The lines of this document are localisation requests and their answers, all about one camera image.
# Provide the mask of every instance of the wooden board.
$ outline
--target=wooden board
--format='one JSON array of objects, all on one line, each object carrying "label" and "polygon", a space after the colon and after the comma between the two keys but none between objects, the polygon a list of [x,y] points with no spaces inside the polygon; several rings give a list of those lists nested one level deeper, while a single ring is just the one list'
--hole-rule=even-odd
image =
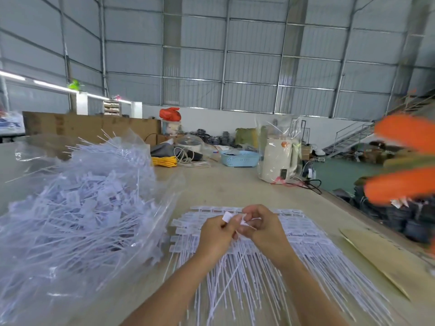
[{"label": "wooden board", "polygon": [[370,230],[340,229],[341,233],[409,300],[435,307],[435,278],[415,256]]}]

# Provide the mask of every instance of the work table surface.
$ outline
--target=work table surface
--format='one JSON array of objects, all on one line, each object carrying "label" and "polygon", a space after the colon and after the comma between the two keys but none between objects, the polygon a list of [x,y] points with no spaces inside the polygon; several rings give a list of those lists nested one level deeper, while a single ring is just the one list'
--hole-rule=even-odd
[{"label": "work table surface", "polygon": [[[12,157],[5,154],[0,157],[2,161],[8,161],[7,167],[3,168],[2,182],[13,178],[20,165]],[[233,206],[245,207],[250,204],[261,203],[270,209],[300,209],[304,214],[314,220],[331,238],[331,240],[344,252],[344,254],[364,273],[389,299],[387,307],[392,313],[395,325],[433,325],[435,309],[425,302],[410,302],[392,285],[377,269],[375,269],[359,252],[346,242],[339,229],[363,230],[367,224],[340,208],[329,199],[317,193],[298,187],[286,187],[271,185],[258,179],[255,169],[231,168],[213,163],[211,168],[183,168],[174,169],[156,168],[159,179],[165,180],[174,173],[183,173],[185,187],[179,198],[172,218],[178,218],[187,212],[191,206]],[[90,309],[71,320],[69,325],[119,325],[129,313],[138,307],[150,294],[152,294],[162,282],[169,256],[168,248],[165,248],[165,257],[149,274],[144,275],[134,283],[117,285],[104,297],[100,298]],[[423,263],[418,257],[409,253],[414,263]],[[348,305],[357,319],[356,325],[376,325],[354,303]],[[204,307],[202,315],[207,313],[208,307]],[[247,312],[237,311],[237,320],[232,322],[231,312],[220,310],[216,313],[214,325],[250,325],[251,321]],[[257,325],[272,325],[273,318],[267,308],[256,312]],[[193,318],[184,320],[183,325],[195,325]],[[282,320],[280,325],[289,325]]]}]

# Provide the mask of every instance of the green floor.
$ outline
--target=green floor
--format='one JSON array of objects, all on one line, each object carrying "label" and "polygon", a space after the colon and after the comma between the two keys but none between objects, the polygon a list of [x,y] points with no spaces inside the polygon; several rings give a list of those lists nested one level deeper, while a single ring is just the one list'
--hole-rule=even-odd
[{"label": "green floor", "polygon": [[316,178],[322,181],[323,190],[343,189],[353,195],[353,183],[361,176],[378,174],[382,165],[326,158],[324,163],[315,162],[314,169],[316,169]]}]

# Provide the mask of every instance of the metal staircase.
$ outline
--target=metal staircase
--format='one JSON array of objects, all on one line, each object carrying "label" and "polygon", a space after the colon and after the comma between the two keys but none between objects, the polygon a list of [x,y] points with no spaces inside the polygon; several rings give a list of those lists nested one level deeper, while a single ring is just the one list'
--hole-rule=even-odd
[{"label": "metal staircase", "polygon": [[[405,114],[415,114],[421,111],[423,108],[432,106],[435,107],[435,95],[428,98],[407,96],[405,98],[405,103],[400,104],[393,110],[389,111],[387,115],[405,113]],[[351,147],[359,144],[362,139],[372,135],[375,132],[375,124],[372,123],[353,123],[337,131],[335,134],[334,143],[324,148],[324,152],[327,154],[328,158],[332,158],[339,153],[348,151]]]}]

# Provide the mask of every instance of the hand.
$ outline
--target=hand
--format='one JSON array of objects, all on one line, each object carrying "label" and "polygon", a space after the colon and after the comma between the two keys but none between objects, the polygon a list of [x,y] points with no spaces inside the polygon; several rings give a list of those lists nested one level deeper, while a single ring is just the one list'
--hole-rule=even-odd
[{"label": "hand", "polygon": [[198,248],[195,256],[207,261],[212,269],[227,252],[231,239],[236,239],[236,229],[242,221],[242,214],[234,216],[227,224],[222,215],[209,218],[201,228]]},{"label": "hand", "polygon": [[263,205],[243,208],[244,220],[250,226],[240,225],[237,232],[251,239],[257,248],[269,258],[278,269],[295,256],[282,228],[278,215]]}]

